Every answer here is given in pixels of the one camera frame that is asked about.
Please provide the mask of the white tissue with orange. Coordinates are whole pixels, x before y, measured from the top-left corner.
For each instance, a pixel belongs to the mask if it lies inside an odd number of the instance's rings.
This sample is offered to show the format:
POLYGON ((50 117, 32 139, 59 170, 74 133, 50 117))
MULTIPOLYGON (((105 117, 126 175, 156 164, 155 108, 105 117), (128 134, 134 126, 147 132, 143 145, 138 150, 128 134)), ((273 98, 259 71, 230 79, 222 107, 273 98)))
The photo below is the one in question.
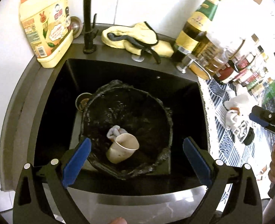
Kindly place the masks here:
POLYGON ((111 140, 112 142, 114 142, 114 140, 116 139, 117 136, 123 134, 123 133, 127 133, 127 131, 123 128, 121 128, 118 125, 114 125, 112 128, 110 128, 110 130, 107 133, 107 138, 109 140, 111 140))

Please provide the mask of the brown paper cup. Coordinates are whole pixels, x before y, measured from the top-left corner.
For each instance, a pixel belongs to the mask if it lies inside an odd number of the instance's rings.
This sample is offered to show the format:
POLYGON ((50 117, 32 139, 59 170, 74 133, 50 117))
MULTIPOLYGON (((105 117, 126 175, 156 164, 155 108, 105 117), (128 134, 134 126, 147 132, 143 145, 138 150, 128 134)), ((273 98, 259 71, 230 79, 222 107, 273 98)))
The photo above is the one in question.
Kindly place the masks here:
POLYGON ((139 149, 137 138, 129 133, 123 133, 117 136, 107 151, 107 159, 118 164, 131 157, 139 149))

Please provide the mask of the black-lined trash bin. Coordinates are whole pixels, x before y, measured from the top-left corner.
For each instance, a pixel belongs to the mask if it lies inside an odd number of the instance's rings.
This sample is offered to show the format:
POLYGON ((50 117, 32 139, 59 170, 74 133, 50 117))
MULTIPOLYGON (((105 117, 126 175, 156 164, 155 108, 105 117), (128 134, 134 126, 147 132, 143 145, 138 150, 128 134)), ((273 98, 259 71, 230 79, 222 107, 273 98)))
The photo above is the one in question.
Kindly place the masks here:
POLYGON ((146 91, 119 80, 100 87, 88 101, 81 136, 91 140, 90 164, 98 171, 126 180, 149 174, 170 160, 173 122, 170 109, 146 91), (139 149, 127 160, 111 163, 106 156, 112 141, 107 133, 114 125, 135 136, 139 149))

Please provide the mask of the black kitchen faucet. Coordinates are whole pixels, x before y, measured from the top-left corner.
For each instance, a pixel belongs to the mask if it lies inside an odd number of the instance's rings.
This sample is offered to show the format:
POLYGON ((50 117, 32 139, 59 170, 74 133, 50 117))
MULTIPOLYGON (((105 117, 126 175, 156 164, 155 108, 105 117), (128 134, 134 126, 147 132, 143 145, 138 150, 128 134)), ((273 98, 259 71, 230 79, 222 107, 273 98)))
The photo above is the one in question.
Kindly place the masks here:
POLYGON ((96 51, 96 45, 93 40, 98 34, 98 29, 95 27, 96 15, 94 14, 93 22, 91 22, 91 0, 83 0, 83 15, 84 15, 84 48, 85 54, 92 54, 96 51))

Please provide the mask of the green packaged bottle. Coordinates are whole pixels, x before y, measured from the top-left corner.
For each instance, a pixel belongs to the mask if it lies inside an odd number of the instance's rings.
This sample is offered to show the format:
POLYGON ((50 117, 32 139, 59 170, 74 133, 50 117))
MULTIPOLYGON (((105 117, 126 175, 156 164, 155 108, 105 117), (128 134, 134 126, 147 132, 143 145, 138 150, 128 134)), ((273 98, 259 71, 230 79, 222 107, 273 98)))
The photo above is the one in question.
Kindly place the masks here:
POLYGON ((262 104, 265 105, 268 101, 275 97, 275 81, 269 84, 264 91, 262 104))

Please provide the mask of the blue white patterned tablecloth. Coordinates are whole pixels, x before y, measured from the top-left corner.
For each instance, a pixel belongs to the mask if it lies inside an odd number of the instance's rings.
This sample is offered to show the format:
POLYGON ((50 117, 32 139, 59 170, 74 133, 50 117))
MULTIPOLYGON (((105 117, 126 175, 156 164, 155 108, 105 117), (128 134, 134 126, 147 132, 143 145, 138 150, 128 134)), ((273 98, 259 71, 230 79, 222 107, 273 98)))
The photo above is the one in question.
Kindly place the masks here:
MULTIPOLYGON (((260 102, 241 85, 219 85, 199 78, 208 122, 208 152, 229 166, 250 164, 261 199, 275 187, 275 142, 266 126, 250 116, 260 102)), ((263 223, 275 223, 275 193, 263 210, 263 223)))

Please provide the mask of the soy sauce bottle white label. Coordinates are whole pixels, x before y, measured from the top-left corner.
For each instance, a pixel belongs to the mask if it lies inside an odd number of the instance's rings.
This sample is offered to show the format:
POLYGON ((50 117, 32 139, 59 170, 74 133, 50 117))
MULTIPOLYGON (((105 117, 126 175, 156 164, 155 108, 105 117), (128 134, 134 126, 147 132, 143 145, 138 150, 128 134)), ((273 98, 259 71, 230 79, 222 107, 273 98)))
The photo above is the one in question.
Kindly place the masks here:
POLYGON ((232 60, 229 60, 227 64, 225 64, 224 69, 220 69, 213 78, 219 84, 228 84, 238 75, 238 69, 235 63, 232 60))

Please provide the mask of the large clear cooking oil jug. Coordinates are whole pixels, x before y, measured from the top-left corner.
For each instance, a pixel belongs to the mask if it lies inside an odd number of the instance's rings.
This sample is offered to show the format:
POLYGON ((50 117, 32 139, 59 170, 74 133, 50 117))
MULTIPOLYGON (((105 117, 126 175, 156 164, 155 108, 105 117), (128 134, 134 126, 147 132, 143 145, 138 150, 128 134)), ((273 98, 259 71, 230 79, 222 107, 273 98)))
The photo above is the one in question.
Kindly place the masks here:
POLYGON ((188 66, 198 77, 211 79, 224 69, 244 45, 245 39, 217 29, 210 29, 190 55, 188 66))

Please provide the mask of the chrome soap dispenser pump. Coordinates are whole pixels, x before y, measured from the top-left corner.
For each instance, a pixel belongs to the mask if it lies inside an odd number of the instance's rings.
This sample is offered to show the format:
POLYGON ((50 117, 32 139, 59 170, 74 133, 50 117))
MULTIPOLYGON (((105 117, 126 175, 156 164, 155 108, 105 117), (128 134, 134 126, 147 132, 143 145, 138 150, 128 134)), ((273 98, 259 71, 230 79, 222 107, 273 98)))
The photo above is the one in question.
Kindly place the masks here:
POLYGON ((204 56, 194 56, 193 54, 188 54, 183 58, 181 62, 177 64, 177 69, 185 74, 187 69, 190 69, 198 77, 209 80, 212 79, 210 73, 207 71, 205 66, 208 65, 208 61, 204 56))

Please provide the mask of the green-label dark glass bottle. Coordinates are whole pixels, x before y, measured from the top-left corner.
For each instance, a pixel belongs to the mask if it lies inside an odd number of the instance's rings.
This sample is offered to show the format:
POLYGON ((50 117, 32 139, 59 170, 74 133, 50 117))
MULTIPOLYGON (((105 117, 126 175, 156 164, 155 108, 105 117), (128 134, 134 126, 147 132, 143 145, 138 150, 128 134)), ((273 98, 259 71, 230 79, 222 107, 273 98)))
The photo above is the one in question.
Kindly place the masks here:
POLYGON ((205 0, 187 19, 174 43, 172 59, 181 62, 202 41, 216 14, 221 0, 205 0))

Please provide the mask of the sink drain strainer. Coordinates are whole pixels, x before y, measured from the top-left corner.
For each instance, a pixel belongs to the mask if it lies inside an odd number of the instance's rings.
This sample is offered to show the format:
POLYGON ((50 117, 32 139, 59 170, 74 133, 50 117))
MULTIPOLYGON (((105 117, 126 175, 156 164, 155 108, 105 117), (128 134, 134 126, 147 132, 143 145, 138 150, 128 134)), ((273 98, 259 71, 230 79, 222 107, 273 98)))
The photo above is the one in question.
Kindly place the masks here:
POLYGON ((91 93, 82 93, 75 100, 75 106, 78 111, 83 112, 84 108, 88 104, 88 101, 91 99, 91 93))

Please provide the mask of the yellow cleaning cloth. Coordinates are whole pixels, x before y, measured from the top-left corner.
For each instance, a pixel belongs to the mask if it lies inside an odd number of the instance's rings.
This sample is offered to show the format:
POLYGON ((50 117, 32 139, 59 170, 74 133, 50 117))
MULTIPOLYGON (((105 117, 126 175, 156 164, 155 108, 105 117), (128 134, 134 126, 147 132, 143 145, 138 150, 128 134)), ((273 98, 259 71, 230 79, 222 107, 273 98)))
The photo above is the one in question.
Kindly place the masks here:
POLYGON ((115 49, 125 49, 133 55, 151 54, 160 64, 161 58, 170 58, 174 54, 172 45, 158 38, 157 33, 147 22, 140 22, 133 27, 111 26, 103 30, 102 42, 115 49))

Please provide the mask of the round metal sink plug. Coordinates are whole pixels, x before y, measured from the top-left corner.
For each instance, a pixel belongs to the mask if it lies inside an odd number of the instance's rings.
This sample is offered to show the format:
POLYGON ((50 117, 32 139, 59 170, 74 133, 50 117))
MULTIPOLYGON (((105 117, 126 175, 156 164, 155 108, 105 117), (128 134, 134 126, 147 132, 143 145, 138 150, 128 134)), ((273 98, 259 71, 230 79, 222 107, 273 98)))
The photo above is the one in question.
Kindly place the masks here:
POLYGON ((76 16, 71 16, 71 29, 73 30, 73 39, 76 39, 83 30, 83 23, 76 16))

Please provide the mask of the yellow dish soap bottle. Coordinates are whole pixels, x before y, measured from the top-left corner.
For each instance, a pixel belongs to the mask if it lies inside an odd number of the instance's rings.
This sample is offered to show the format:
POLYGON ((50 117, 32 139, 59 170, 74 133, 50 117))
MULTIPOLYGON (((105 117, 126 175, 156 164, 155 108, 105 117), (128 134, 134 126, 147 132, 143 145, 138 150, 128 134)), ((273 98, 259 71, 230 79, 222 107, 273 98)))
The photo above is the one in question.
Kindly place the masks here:
POLYGON ((55 67, 73 41, 68 0, 20 0, 19 15, 38 62, 55 67))

